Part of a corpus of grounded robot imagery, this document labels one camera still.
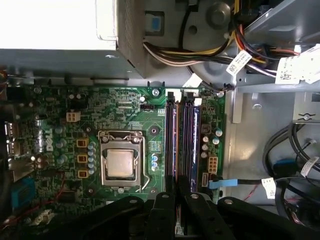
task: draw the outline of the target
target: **motherboard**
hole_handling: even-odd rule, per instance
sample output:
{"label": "motherboard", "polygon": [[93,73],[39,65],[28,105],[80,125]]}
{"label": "motherboard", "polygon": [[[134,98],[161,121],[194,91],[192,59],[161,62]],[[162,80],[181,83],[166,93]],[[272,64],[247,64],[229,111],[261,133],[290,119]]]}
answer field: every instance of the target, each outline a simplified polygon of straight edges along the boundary
{"label": "motherboard", "polygon": [[219,197],[208,184],[222,174],[223,94],[25,85],[6,95],[15,108],[6,123],[12,207],[24,226],[61,224],[126,196],[146,201],[168,175]]}

